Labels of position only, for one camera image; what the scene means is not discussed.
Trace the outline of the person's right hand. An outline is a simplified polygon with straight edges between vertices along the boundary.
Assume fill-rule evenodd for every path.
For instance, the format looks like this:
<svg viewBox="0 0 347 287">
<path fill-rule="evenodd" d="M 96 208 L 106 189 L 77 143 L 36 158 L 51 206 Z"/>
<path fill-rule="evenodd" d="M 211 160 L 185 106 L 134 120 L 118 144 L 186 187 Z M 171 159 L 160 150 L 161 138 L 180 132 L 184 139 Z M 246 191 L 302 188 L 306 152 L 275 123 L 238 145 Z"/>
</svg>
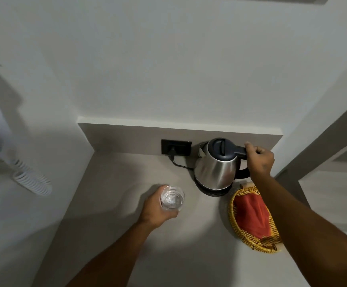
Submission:
<svg viewBox="0 0 347 287">
<path fill-rule="evenodd" d="M 275 156 L 270 150 L 255 146 L 255 157 L 247 160 L 252 181 L 255 183 L 259 178 L 269 177 L 274 162 Z"/>
</svg>

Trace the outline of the person's left hand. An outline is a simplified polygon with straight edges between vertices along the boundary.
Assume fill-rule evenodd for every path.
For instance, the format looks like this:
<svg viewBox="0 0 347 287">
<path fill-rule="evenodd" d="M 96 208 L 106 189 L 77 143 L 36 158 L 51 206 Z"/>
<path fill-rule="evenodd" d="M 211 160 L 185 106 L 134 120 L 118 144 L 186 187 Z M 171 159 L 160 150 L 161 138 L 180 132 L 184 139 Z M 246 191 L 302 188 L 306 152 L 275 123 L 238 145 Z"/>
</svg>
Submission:
<svg viewBox="0 0 347 287">
<path fill-rule="evenodd" d="M 159 188 L 145 200 L 139 215 L 138 223 L 146 225 L 151 230 L 160 227 L 164 222 L 168 221 L 161 219 L 161 211 L 163 209 L 160 203 L 161 193 L 166 186 L 167 185 L 159 186 Z"/>
</svg>

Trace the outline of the clear drinking glass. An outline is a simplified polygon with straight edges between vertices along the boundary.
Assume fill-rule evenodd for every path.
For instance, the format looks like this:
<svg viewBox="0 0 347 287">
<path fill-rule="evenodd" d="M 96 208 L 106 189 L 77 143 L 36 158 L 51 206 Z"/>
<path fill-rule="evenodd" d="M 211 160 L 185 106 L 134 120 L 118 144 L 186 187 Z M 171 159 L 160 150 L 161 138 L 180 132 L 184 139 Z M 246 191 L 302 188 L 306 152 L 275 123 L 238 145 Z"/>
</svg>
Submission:
<svg viewBox="0 0 347 287">
<path fill-rule="evenodd" d="M 160 203 L 163 210 L 180 211 L 184 205 L 185 194 L 180 187 L 166 186 L 160 196 Z"/>
</svg>

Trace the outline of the stainless steel electric kettle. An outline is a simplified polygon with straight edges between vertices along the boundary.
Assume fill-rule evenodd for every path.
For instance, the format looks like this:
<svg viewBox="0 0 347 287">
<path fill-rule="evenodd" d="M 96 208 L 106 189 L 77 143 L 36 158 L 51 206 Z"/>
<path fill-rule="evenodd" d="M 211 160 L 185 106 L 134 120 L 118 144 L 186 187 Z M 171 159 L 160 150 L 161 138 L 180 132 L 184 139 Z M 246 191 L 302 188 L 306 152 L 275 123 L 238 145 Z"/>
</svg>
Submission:
<svg viewBox="0 0 347 287">
<path fill-rule="evenodd" d="M 241 161 L 247 160 L 245 147 L 231 140 L 215 138 L 199 148 L 199 158 L 194 167 L 194 178 L 204 187 L 221 190 L 235 179 L 250 177 L 248 168 L 240 169 Z"/>
</svg>

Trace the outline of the person's left forearm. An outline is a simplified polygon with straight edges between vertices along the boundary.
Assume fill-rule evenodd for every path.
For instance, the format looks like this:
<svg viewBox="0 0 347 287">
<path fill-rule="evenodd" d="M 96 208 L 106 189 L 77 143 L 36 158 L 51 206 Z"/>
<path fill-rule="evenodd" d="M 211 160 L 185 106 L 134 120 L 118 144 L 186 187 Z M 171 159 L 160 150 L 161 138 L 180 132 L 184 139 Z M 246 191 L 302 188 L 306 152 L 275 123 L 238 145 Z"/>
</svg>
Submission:
<svg viewBox="0 0 347 287">
<path fill-rule="evenodd" d="M 138 220 L 119 239 L 90 260 L 66 287 L 127 287 L 143 244 L 158 227 Z"/>
</svg>

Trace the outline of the person's right forearm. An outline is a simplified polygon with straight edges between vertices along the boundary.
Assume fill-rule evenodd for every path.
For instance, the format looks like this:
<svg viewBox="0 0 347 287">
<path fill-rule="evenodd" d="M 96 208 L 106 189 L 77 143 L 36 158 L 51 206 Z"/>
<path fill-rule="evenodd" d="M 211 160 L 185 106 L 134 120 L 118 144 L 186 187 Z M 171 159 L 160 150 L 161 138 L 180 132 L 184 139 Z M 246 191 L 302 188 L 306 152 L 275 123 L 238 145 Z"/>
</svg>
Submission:
<svg viewBox="0 0 347 287">
<path fill-rule="evenodd" d="M 251 172 L 280 237 L 310 287 L 347 287 L 347 235 L 270 174 Z"/>
</svg>

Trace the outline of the black kettle base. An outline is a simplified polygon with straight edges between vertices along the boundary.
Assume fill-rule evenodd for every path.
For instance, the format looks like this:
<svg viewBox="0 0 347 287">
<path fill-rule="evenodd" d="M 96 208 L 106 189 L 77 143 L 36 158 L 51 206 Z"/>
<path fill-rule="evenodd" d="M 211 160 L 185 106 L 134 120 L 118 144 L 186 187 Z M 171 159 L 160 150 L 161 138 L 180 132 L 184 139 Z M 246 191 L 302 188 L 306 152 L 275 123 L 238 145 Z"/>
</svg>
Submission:
<svg viewBox="0 0 347 287">
<path fill-rule="evenodd" d="M 199 183 L 197 181 L 197 179 L 195 178 L 195 184 L 197 186 L 197 188 L 204 194 L 208 195 L 208 196 L 211 196 L 211 197 L 221 197 L 221 196 L 224 196 L 226 195 L 232 188 L 233 186 L 233 183 L 230 184 L 228 187 L 224 188 L 224 189 L 221 189 L 221 190 L 212 190 L 212 189 L 209 189 L 209 188 L 206 188 L 204 187 L 201 183 Z"/>
</svg>

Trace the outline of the red cloth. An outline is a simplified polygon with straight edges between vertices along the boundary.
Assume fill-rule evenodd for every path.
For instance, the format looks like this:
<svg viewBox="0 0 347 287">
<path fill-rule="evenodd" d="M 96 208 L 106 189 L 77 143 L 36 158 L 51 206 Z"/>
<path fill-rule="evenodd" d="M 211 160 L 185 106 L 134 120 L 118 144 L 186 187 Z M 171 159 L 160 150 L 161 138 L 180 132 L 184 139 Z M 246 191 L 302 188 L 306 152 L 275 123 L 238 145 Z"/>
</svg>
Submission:
<svg viewBox="0 0 347 287">
<path fill-rule="evenodd" d="M 258 239 L 271 236 L 269 211 L 260 195 L 235 196 L 233 205 L 236 208 L 234 218 L 240 229 Z"/>
</svg>

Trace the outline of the yellow wicker basket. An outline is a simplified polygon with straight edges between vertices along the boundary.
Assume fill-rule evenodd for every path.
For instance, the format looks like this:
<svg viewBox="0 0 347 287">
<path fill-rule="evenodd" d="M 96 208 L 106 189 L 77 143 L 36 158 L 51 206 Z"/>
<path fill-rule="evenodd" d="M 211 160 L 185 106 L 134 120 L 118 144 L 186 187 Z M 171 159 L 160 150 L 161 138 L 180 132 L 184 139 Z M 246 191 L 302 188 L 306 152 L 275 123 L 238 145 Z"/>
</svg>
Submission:
<svg viewBox="0 0 347 287">
<path fill-rule="evenodd" d="M 283 243 L 268 208 L 267 209 L 269 211 L 269 222 L 271 227 L 271 236 L 269 237 L 258 239 L 254 237 L 253 235 L 249 234 L 248 232 L 240 229 L 236 223 L 236 220 L 234 218 L 236 208 L 233 205 L 233 200 L 235 196 L 242 196 L 248 193 L 254 193 L 261 196 L 260 192 L 258 191 L 257 187 L 254 185 L 254 183 L 249 182 L 249 183 L 241 184 L 240 188 L 233 193 L 231 199 L 229 200 L 228 219 L 232 226 L 232 229 L 234 233 L 240 238 L 240 240 L 251 249 L 255 251 L 268 253 L 268 254 L 276 253 L 283 246 Z"/>
</svg>

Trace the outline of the black wall socket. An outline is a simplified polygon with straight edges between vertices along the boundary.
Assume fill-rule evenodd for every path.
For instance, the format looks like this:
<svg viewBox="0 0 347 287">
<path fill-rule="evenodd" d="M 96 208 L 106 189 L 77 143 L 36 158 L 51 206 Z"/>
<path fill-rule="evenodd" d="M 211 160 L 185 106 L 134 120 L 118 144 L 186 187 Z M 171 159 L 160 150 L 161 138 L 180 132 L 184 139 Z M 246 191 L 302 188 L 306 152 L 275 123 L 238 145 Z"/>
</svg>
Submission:
<svg viewBox="0 0 347 287">
<path fill-rule="evenodd" d="M 191 154 L 192 142 L 161 139 L 161 154 L 167 156 L 184 156 Z"/>
</svg>

